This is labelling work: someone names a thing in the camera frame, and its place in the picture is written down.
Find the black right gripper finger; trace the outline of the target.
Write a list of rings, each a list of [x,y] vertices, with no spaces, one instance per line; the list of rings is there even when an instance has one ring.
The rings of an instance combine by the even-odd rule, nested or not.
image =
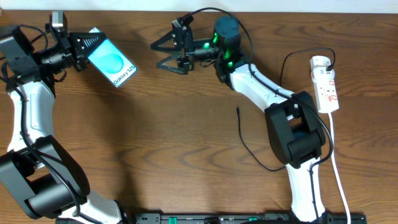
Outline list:
[[[158,61],[156,63],[156,67],[162,70],[166,70],[168,72],[177,73],[179,75],[187,75],[188,70],[183,65],[179,65],[180,61],[181,56],[169,55],[168,57]]]
[[[178,50],[178,40],[175,30],[171,30],[159,40],[150,45],[152,50],[160,52],[174,52]]]

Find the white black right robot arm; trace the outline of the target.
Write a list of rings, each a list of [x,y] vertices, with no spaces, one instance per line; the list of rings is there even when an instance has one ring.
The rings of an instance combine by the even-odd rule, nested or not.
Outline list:
[[[246,96],[263,110],[269,144],[285,165],[292,190],[291,211],[301,222],[319,222],[325,212],[320,200],[317,168],[325,134],[314,113],[312,97],[305,91],[294,93],[263,76],[241,50],[241,23],[233,16],[216,20],[213,36],[193,38],[187,14],[172,22],[172,30],[153,42],[152,50],[168,57],[157,68],[186,75],[195,62],[214,65],[220,82]]]

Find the blue Galaxy smartphone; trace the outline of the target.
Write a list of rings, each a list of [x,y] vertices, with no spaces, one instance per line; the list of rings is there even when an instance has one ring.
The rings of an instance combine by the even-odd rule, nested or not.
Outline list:
[[[105,39],[88,60],[116,88],[121,87],[137,72],[137,67],[109,39]]]

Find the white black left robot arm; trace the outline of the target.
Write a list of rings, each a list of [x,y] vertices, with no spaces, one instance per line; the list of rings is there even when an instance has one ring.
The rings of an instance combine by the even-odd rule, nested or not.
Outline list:
[[[1,28],[2,81],[14,103],[14,130],[1,156],[1,183],[32,219],[57,223],[130,223],[115,200],[90,189],[88,178],[74,158],[55,139],[55,84],[66,70],[86,68],[104,41],[102,32],[69,32],[64,25],[47,24],[41,37],[52,35],[55,46],[35,51],[22,26]]]

